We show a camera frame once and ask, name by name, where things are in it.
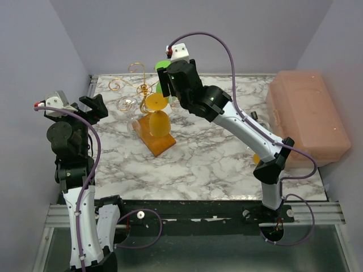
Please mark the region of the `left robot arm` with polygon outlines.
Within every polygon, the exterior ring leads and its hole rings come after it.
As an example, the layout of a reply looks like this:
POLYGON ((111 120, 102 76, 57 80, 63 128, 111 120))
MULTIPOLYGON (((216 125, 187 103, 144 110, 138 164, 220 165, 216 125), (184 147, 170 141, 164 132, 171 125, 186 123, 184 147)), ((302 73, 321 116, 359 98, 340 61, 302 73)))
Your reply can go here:
POLYGON ((82 96, 79 101, 90 108, 82 111, 70 104, 63 91, 45 98, 44 116, 54 123, 47 139, 56 155, 55 180, 59 183, 70 220, 71 257, 69 271, 117 271, 116 255, 111 246, 101 245, 96 229, 94 197, 95 168, 100 155, 88 154, 88 132, 108 109, 102 95, 82 96))

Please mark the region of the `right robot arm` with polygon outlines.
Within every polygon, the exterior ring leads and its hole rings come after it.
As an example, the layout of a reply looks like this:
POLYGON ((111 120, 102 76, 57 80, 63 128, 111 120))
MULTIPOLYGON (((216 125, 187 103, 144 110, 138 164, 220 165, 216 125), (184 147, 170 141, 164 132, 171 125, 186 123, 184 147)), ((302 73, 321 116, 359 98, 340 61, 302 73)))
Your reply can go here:
POLYGON ((263 192, 261 216, 268 222, 279 218, 282 213, 280 174, 294 140, 282 139, 259 125, 235 106, 235 100, 221 88, 203 85, 194 60, 175 61, 166 68, 158 68, 157 73, 163 96, 176 97, 190 114, 226 129, 259 156, 253 175, 261 182, 263 192))

